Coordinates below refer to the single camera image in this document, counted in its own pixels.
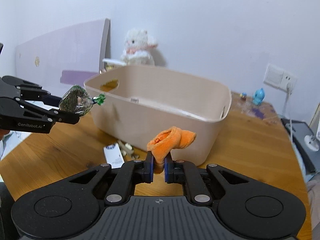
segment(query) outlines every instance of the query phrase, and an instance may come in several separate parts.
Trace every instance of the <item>orange sock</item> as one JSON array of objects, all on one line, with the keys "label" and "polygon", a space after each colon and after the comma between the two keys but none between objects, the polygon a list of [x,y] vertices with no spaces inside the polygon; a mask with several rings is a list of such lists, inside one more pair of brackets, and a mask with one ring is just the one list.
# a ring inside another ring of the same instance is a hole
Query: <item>orange sock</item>
[{"label": "orange sock", "polygon": [[196,133],[181,130],[175,126],[159,133],[147,144],[148,151],[152,152],[156,160],[155,173],[161,173],[164,169],[164,158],[172,149],[188,147],[196,139]]}]

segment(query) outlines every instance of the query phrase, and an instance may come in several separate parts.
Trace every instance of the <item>green twist tie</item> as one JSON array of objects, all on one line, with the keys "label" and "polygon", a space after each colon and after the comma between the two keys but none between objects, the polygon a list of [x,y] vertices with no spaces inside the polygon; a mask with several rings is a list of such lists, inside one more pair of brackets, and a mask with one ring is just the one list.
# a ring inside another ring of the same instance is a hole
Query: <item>green twist tie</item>
[{"label": "green twist tie", "polygon": [[98,104],[99,106],[103,104],[105,99],[106,99],[106,96],[104,94],[100,94],[97,97],[92,98],[93,102],[95,104]]}]

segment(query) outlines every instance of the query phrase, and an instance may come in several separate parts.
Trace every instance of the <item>gold flower decal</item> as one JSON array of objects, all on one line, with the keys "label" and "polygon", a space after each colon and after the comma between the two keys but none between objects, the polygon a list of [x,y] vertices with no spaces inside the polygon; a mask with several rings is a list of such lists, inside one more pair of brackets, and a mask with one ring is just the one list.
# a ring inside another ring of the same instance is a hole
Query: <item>gold flower decal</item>
[{"label": "gold flower decal", "polygon": [[37,56],[37,57],[36,57],[36,60],[35,60],[35,65],[36,65],[36,67],[39,67],[39,64],[40,64],[40,59],[39,59],[39,57]]}]

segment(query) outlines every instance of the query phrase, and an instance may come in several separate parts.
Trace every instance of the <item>white card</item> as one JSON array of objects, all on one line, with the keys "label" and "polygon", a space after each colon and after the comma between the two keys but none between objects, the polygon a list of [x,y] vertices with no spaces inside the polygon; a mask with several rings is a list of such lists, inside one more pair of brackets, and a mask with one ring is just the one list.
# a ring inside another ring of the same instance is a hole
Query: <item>white card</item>
[{"label": "white card", "polygon": [[111,164],[111,168],[120,168],[124,163],[118,143],[105,146],[103,152],[107,163]]}]

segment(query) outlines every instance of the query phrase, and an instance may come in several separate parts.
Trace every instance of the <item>plush toy ear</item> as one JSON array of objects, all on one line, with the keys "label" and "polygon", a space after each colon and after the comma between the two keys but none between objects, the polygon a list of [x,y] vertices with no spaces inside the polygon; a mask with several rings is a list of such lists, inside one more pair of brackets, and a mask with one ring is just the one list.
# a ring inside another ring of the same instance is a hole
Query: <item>plush toy ear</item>
[{"label": "plush toy ear", "polygon": [[156,48],[158,46],[158,42],[156,39],[150,35],[148,35],[148,47],[149,48]]}]

